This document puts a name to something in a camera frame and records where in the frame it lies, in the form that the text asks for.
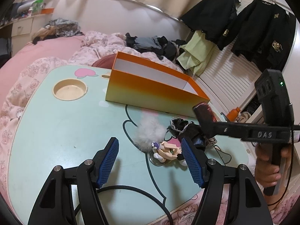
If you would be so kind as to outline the person's right hand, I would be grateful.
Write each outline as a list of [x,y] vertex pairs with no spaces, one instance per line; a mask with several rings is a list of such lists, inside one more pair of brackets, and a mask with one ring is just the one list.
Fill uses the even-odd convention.
[[281,150],[281,158],[286,159],[284,172],[282,174],[280,174],[279,166],[271,164],[267,151],[262,148],[260,144],[255,147],[255,153],[257,158],[254,176],[259,184],[261,184],[264,188],[269,188],[275,186],[280,180],[286,180],[292,159],[291,145]]

